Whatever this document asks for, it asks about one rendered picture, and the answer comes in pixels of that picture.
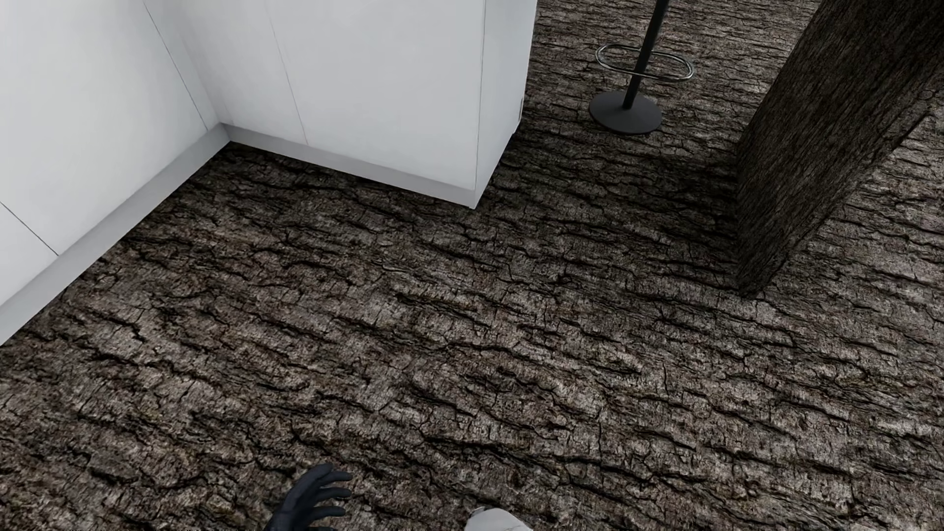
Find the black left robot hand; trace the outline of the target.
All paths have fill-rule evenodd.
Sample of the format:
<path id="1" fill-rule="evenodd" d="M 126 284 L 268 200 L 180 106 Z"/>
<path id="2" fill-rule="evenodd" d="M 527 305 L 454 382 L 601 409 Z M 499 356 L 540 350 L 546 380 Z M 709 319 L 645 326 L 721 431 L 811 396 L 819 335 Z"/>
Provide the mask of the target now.
<path id="1" fill-rule="evenodd" d="M 322 521 L 344 517 L 343 506 L 327 504 L 331 500 L 343 500 L 352 491 L 335 487 L 335 483 L 353 479 L 350 472 L 337 469 L 333 464 L 323 463 L 305 472 L 288 491 L 264 527 L 264 531 L 337 531 Z"/>

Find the white robot foot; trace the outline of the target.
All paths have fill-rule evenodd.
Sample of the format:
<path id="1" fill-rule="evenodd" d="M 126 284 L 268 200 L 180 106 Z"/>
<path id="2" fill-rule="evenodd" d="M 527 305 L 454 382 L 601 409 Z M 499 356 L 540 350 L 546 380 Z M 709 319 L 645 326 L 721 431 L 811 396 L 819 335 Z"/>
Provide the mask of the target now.
<path id="1" fill-rule="evenodd" d="M 464 531 L 533 531 L 533 529 L 505 509 L 478 507 L 466 521 Z"/>

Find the white cabinet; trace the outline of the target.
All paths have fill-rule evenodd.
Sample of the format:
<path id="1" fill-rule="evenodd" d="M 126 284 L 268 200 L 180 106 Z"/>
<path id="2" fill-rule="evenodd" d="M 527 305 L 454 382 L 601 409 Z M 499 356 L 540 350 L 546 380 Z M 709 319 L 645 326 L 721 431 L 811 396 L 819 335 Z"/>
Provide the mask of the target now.
<path id="1" fill-rule="evenodd" d="M 0 0 L 0 345 L 227 143 L 475 208 L 538 0 Z"/>

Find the black bar stool base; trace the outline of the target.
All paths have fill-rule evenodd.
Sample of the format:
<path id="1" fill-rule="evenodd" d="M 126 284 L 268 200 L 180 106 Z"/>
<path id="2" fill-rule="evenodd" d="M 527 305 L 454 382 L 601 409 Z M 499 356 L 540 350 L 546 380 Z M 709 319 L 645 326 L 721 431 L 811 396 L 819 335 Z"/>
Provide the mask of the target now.
<path id="1" fill-rule="evenodd" d="M 643 79 L 658 83 L 682 83 L 695 75 L 694 65 L 686 58 L 669 52 L 655 50 L 655 43 L 666 18 L 671 0 L 656 0 L 653 14 L 649 21 L 646 35 L 641 46 L 632 47 L 620 43 L 607 43 L 596 49 L 595 59 L 598 65 L 630 78 L 624 90 L 602 92 L 591 99 L 588 111 L 593 120 L 605 129 L 624 135 L 639 136 L 654 132 L 663 123 L 663 114 L 657 104 L 639 93 Z M 616 66 L 607 61 L 605 54 L 609 50 L 627 50 L 636 52 L 636 61 L 632 68 Z M 669 59 L 685 68 L 685 73 L 678 76 L 655 75 L 647 73 L 653 58 Z"/>

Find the bark-textured counter block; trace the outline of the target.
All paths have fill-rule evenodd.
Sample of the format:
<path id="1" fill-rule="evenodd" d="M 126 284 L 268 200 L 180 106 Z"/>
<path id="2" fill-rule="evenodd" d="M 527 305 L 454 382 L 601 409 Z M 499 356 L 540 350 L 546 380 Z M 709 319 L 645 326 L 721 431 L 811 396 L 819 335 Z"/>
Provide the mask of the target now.
<path id="1" fill-rule="evenodd" d="M 942 106 L 944 0 L 821 0 L 737 148 L 739 293 Z"/>

